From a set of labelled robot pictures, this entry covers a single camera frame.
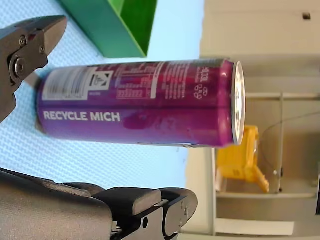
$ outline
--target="green container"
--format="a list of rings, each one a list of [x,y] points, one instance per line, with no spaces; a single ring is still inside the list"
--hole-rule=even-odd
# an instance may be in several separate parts
[[[157,0],[58,1],[103,56],[147,56]]]

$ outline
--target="purple can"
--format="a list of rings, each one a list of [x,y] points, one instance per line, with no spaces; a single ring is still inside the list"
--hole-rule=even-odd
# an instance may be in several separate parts
[[[42,82],[42,129],[60,139],[223,147],[240,144],[245,82],[226,59],[66,67]]]

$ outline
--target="yellow toy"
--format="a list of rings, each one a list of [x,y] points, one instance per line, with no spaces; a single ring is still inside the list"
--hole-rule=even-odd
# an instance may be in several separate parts
[[[241,145],[218,149],[216,164],[222,177],[257,183],[265,193],[268,193],[269,182],[257,166],[258,142],[258,128],[246,125]]]

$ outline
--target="bolt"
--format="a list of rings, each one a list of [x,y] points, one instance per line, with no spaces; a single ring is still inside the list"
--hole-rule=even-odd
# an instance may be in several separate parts
[[[26,44],[27,44],[26,37],[25,37],[25,36],[21,36],[21,37],[19,38],[19,45],[20,45],[20,47],[24,47]]]
[[[25,63],[26,62],[24,58],[18,58],[15,62],[14,73],[18,78],[23,77],[23,75],[25,74]]]
[[[41,46],[41,47],[40,47],[40,53],[41,53],[41,54],[44,54],[44,53],[45,53],[45,47],[44,47],[44,46]]]

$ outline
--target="light blue surface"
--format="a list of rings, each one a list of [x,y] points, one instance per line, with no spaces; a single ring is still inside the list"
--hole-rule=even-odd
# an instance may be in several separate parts
[[[148,58],[107,59],[69,18],[43,76],[55,67],[199,57],[204,0],[158,0]],[[66,15],[54,0],[1,0],[0,28],[47,15]],[[0,125],[0,167],[55,180],[104,188],[183,187],[187,149],[53,139],[35,129],[35,91],[23,84],[17,107]]]

